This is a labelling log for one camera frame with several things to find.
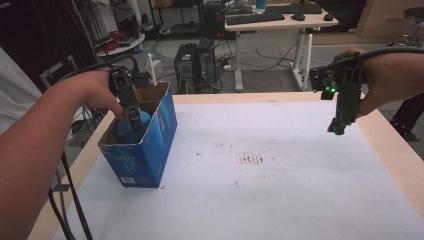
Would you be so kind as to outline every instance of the chair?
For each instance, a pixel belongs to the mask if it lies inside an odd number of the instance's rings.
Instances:
[[[417,32],[420,29],[420,26],[424,25],[424,7],[406,9],[403,12],[403,17],[415,22],[412,30],[407,35],[395,36],[393,41],[387,43],[387,45],[421,47],[423,39],[417,36]]]

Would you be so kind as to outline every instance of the blue box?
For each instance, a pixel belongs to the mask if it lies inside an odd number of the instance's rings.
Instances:
[[[115,119],[98,146],[122,186],[157,188],[177,129],[170,84],[159,82],[134,92],[140,109],[151,115],[145,135],[137,144],[120,144],[114,134]]]

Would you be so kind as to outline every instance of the computer mouse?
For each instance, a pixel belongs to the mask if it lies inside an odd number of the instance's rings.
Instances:
[[[327,14],[325,14],[325,16],[324,16],[324,21],[327,21],[327,22],[329,22],[329,21],[333,21],[333,15],[331,15],[331,14],[329,14],[329,13],[327,13]]]
[[[303,14],[294,14],[292,16],[292,19],[293,20],[296,20],[296,21],[305,21],[305,15],[303,15]]]

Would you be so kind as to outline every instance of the table leg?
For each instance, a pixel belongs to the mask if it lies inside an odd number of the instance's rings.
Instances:
[[[240,67],[240,32],[236,32],[236,68],[234,70],[234,80],[236,92],[243,91],[243,80],[241,78],[241,67]]]
[[[299,70],[299,63],[300,63],[300,56],[302,53],[304,38],[305,38],[305,29],[304,28],[299,29],[299,32],[297,34],[297,40],[296,40],[296,53],[294,55],[294,61],[290,63],[291,70],[299,86],[299,89],[302,89],[302,90],[303,90],[302,75],[301,75],[301,71]]]
[[[302,64],[302,91],[308,90],[309,69],[311,68],[312,34],[306,35],[306,51],[303,55]]]

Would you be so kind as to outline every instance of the gray floor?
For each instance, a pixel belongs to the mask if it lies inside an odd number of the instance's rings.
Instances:
[[[139,61],[139,65],[145,66],[145,59],[147,53],[153,53],[155,57],[162,62],[164,68],[164,74],[161,76],[161,81],[169,81],[173,89],[173,93],[176,92],[176,76],[175,71],[172,69],[173,59],[178,51],[180,44],[182,43],[198,43],[198,40],[178,40],[178,41],[145,41],[142,43],[143,52],[139,54],[133,54],[133,56]],[[314,46],[312,48],[312,61],[311,67],[318,67],[327,65],[332,61],[335,55],[339,54],[345,48],[351,45],[336,45],[336,46]],[[355,47],[363,48],[365,50],[372,50],[384,46],[384,44],[374,45],[355,45]],[[279,47],[258,47],[257,49],[243,49],[241,53],[241,66],[243,69],[243,87],[242,93],[252,92],[294,92],[299,91],[297,84],[292,79],[289,68],[287,67],[289,62],[283,61],[281,65],[276,66],[269,70],[260,71],[265,68],[272,67],[276,64],[277,60],[286,56],[288,59],[294,58],[294,49],[279,48]],[[219,56],[234,56],[235,47],[234,42],[229,44],[221,44],[215,49],[215,54]],[[128,67],[131,66],[129,61],[123,60],[123,65]],[[229,62],[230,65],[234,66],[234,61]],[[234,93],[234,74],[229,69],[220,75],[222,80],[222,91],[221,94]],[[394,102],[379,108],[379,111],[390,120],[391,117],[396,113],[402,102]],[[424,156],[424,121],[420,119],[413,130],[413,133],[417,136],[418,142],[410,142],[411,147],[420,156]],[[76,156],[81,151],[83,142],[86,140],[86,136],[83,137],[83,141],[78,142],[76,140],[81,136],[75,136],[73,140],[69,141],[65,151],[67,153],[69,161],[72,163]]]

